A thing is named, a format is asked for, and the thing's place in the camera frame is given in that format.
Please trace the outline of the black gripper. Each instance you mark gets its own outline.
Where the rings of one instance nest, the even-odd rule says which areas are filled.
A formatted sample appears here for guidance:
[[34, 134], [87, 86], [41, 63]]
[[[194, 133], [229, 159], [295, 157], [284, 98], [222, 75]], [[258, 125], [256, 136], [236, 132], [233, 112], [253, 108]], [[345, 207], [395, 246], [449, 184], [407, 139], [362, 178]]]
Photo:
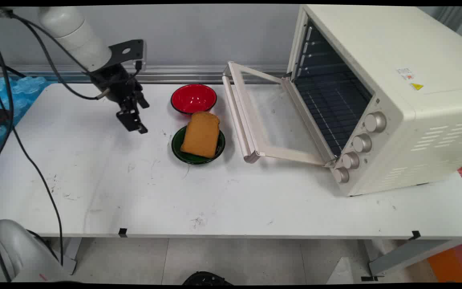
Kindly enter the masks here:
[[148, 132], [147, 127], [139, 117], [138, 106], [145, 109], [149, 107], [143, 93], [142, 86], [136, 80], [136, 75], [142, 70], [143, 64], [134, 65], [135, 73], [130, 74], [122, 64], [101, 68], [90, 73], [92, 84], [104, 92], [109, 89], [106, 98], [120, 106], [116, 113], [117, 119], [129, 131], [138, 131], [140, 134]]

